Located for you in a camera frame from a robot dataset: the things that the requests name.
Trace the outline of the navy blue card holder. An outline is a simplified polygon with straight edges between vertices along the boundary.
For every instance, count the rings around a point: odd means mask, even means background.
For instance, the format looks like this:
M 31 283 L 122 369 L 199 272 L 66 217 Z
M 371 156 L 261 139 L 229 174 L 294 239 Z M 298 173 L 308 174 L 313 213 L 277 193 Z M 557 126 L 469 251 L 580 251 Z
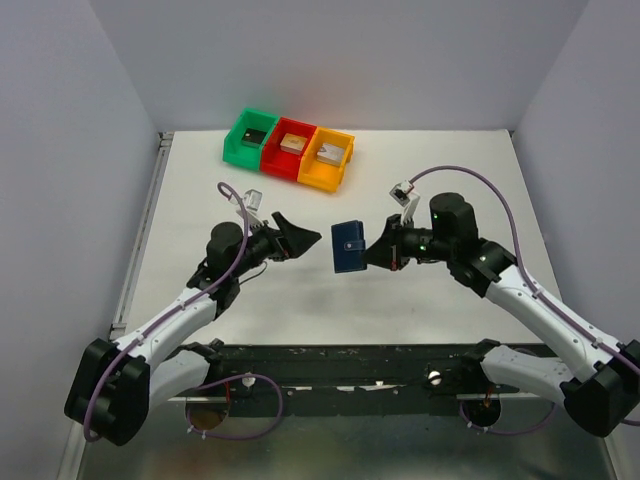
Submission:
M 366 250 L 364 224 L 351 220 L 331 226 L 333 267 L 336 274 L 364 271 L 367 265 L 362 259 Z

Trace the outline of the yellow plastic bin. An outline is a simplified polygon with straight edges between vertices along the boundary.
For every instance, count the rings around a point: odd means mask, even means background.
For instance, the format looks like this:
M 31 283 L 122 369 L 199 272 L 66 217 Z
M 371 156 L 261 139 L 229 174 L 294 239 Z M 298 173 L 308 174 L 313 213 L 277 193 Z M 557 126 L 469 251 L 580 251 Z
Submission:
M 317 127 L 302 156 L 297 181 L 335 193 L 351 160 L 354 142 L 352 135 Z

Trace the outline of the red plastic bin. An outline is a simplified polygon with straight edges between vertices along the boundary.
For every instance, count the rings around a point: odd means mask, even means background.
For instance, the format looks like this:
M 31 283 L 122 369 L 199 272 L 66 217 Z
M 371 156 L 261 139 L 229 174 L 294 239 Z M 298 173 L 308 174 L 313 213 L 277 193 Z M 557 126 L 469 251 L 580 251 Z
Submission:
M 315 125 L 281 117 L 262 150 L 260 171 L 296 182 L 302 156 L 316 129 Z

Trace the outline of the metal block in green bin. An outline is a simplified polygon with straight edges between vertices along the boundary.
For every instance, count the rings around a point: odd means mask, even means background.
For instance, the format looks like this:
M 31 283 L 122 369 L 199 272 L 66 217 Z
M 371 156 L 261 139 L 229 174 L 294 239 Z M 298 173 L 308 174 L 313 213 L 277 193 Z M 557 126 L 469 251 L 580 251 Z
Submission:
M 259 148 L 266 137 L 266 131 L 247 128 L 242 136 L 242 144 L 251 148 Z

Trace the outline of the metal block in yellow bin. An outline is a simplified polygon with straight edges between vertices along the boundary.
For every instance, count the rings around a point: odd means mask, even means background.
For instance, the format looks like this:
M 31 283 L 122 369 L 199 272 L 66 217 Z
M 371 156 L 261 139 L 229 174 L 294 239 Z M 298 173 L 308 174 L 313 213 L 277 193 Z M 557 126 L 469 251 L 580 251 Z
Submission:
M 338 145 L 324 142 L 319 147 L 316 158 L 319 162 L 339 166 L 342 163 L 346 150 Z

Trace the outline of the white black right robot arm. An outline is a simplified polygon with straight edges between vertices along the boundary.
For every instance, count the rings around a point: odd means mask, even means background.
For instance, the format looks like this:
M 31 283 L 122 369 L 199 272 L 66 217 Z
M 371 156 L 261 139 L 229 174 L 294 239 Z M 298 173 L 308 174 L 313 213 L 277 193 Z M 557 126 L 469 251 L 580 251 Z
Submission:
M 454 280 L 511 314 L 555 354 L 530 357 L 487 340 L 468 361 L 474 374 L 563 407 L 597 437 L 625 421 L 639 404 L 638 341 L 620 342 L 549 294 L 516 256 L 479 236 L 474 209 L 461 195 L 433 197 L 431 227 L 417 228 L 418 194 L 400 187 L 390 194 L 403 210 L 387 218 L 380 238 L 365 250 L 366 264 L 399 271 L 410 261 L 443 262 Z

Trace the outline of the green plastic bin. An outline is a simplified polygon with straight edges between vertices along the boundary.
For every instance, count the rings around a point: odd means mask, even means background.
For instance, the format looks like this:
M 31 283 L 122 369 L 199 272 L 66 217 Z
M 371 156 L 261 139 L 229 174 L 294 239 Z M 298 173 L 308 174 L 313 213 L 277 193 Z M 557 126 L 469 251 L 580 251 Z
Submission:
M 224 139 L 223 161 L 246 170 L 260 169 L 262 152 L 280 117 L 245 108 Z

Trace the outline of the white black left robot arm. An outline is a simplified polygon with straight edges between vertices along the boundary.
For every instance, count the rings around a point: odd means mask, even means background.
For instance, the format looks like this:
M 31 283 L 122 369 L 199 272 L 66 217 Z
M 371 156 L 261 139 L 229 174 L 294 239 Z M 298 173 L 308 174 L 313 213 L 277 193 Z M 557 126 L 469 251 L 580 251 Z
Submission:
M 263 262 L 297 259 L 320 233 L 296 226 L 281 213 L 262 222 L 213 227 L 206 256 L 168 307 L 116 341 L 96 339 L 84 350 L 64 413 L 81 424 L 85 439 L 129 442 L 153 405 L 203 385 L 213 359 L 203 347 L 184 346 L 215 321 L 240 293 L 240 278 Z

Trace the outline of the metal block in red bin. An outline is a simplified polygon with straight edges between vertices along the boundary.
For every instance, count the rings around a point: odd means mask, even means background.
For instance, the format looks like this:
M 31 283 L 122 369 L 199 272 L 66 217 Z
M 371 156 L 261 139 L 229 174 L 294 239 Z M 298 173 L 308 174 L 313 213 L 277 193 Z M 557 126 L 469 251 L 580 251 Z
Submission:
M 307 138 L 291 133 L 286 133 L 280 141 L 280 149 L 287 153 L 300 154 L 305 147 Z

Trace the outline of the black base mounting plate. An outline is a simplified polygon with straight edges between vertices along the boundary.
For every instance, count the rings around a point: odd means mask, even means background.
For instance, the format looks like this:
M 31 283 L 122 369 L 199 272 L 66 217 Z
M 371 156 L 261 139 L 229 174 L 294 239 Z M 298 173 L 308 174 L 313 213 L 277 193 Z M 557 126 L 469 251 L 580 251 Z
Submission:
M 174 397 L 213 410 L 231 402 L 238 417 L 452 416 L 498 421 L 502 399 L 473 366 L 479 345 L 250 346 L 192 343 L 178 347 L 152 374 L 126 383 L 116 404 L 127 421 L 144 421 Z

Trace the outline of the aluminium rail frame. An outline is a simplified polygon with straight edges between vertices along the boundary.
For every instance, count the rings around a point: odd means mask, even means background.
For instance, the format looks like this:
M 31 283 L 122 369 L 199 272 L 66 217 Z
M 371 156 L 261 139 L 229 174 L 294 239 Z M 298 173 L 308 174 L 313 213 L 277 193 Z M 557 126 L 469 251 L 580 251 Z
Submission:
M 155 133 L 151 147 L 136 157 L 143 162 L 142 177 L 133 185 L 134 198 L 118 211 L 126 221 L 125 231 L 118 234 L 111 228 L 98 236 L 100 242 L 96 245 L 97 250 L 104 250 L 108 246 L 119 247 L 116 259 L 118 269 L 109 284 L 108 302 L 103 312 L 97 315 L 84 311 L 85 317 L 94 321 L 96 327 L 91 335 L 79 343 L 80 347 L 88 346 L 97 338 L 109 340 L 126 329 L 125 317 L 137 282 L 141 255 L 146 248 L 174 135 L 170 130 Z

